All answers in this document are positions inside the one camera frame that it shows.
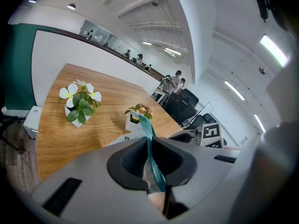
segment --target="desk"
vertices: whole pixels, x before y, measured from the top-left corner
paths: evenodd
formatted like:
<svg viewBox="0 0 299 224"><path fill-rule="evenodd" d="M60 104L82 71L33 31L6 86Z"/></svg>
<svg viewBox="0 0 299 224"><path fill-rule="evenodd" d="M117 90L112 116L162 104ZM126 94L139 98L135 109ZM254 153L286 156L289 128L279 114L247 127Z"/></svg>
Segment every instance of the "desk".
<svg viewBox="0 0 299 224"><path fill-rule="evenodd" d="M91 83L102 94L101 107L81 128L66 121L59 91L76 79ZM40 118L37 134L37 163L41 180L66 165L80 154L105 147L125 130L124 112L138 103L154 108L153 127L157 136L170 137L182 128L140 86L66 64L55 79Z"/></svg>
<svg viewBox="0 0 299 224"><path fill-rule="evenodd" d="M155 93L158 93L161 95L161 97L159 98L159 100L157 101L157 103L159 104L159 102L161 101L161 99L164 97L165 92L163 90L161 90L159 87L155 90Z"/></svg>

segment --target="floor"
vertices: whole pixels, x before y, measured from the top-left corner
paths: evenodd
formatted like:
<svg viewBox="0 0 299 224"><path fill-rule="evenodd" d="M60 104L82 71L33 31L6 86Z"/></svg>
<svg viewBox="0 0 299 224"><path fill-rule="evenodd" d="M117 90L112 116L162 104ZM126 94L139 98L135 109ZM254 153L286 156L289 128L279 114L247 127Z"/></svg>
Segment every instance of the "floor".
<svg viewBox="0 0 299 224"><path fill-rule="evenodd" d="M40 182L37 160L36 140L31 140L22 124L13 123L3 136L15 147L23 147L24 154L18 154L0 140L0 165L6 170L6 178L11 185L30 194Z"/></svg>

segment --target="white flower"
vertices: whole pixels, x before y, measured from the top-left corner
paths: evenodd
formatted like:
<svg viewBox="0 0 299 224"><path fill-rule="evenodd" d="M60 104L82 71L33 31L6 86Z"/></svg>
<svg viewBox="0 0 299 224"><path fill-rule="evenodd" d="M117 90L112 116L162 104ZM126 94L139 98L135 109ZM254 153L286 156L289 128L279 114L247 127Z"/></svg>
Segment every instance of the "white flower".
<svg viewBox="0 0 299 224"><path fill-rule="evenodd" d="M67 99L67 102L66 102L67 107L69 107L69 108L74 107L73 95L76 94L77 90L78 90L78 87L75 84L70 84L67 87L67 89L66 88L60 89L59 96L62 99Z"/></svg>
<svg viewBox="0 0 299 224"><path fill-rule="evenodd" d="M77 82L73 81L73 83L75 83L75 84L80 84L81 86L86 86L85 81L80 81L80 80L78 80L78 79L77 79Z"/></svg>
<svg viewBox="0 0 299 224"><path fill-rule="evenodd" d="M86 85L87 86L87 90L89 91L89 96L92 98L92 99L95 99L96 101L101 101L101 97L102 97L102 95L101 95L101 93L100 92L93 92L94 91L94 88L93 88L93 86L92 86L92 84L87 84Z"/></svg>

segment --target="small potted plant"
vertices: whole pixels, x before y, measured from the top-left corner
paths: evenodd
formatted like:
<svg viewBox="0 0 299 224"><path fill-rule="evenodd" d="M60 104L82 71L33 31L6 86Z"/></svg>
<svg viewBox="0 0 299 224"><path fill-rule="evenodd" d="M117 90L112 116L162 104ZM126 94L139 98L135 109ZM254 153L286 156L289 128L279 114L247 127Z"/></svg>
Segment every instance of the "small potted plant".
<svg viewBox="0 0 299 224"><path fill-rule="evenodd" d="M100 107L101 93L94 92L91 84L86 84L84 81L73 82L68 87L60 89L59 96L62 99L67 99L64 106L66 120L71 122L75 127L80 128L90 119L90 116L95 113L96 108Z"/></svg>
<svg viewBox="0 0 299 224"><path fill-rule="evenodd" d="M128 114L127 120L126 120L126 130L127 131L133 131L136 127L136 125L139 123L138 114L142 114L145 117L147 117L149 120L153 119L153 113L149 113L149 109L142 107L140 104L137 104L135 107L130 107L125 112L125 114Z"/></svg>

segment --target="green leaf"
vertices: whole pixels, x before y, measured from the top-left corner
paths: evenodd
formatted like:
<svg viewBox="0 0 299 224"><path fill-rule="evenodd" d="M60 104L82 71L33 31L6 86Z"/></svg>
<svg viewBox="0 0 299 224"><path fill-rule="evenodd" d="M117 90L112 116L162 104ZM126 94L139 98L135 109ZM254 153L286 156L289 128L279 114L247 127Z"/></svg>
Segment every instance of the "green leaf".
<svg viewBox="0 0 299 224"><path fill-rule="evenodd" d="M69 122L75 121L79 116L80 110L73 110L71 113L68 114L66 120Z"/></svg>
<svg viewBox="0 0 299 224"><path fill-rule="evenodd" d="M86 122L85 115L81 111L79 113L78 120L81 124L85 124L85 122Z"/></svg>
<svg viewBox="0 0 299 224"><path fill-rule="evenodd" d="M85 91L81 91L80 92L80 98L82 99L84 99L85 101L87 100L87 92L85 92Z"/></svg>
<svg viewBox="0 0 299 224"><path fill-rule="evenodd" d="M73 104L74 106L78 106L79 105L79 101L80 101L80 96L78 94L74 94L73 96Z"/></svg>
<svg viewBox="0 0 299 224"><path fill-rule="evenodd" d="M89 106L84 107L84 108L82 109L82 112L83 112L83 114L86 115L86 116L91 116L91 115L94 114L94 110L93 110L93 108L91 108L91 107L89 107Z"/></svg>
<svg viewBox="0 0 299 224"><path fill-rule="evenodd" d="M84 108L86 105L86 100L84 98L80 99L79 101L79 109Z"/></svg>
<svg viewBox="0 0 299 224"><path fill-rule="evenodd" d="M98 104L97 104L97 102L94 100L94 106L96 107L96 108L98 108Z"/></svg>
<svg viewBox="0 0 299 224"><path fill-rule="evenodd" d="M93 105L93 99L90 96L88 96L87 102L89 105Z"/></svg>

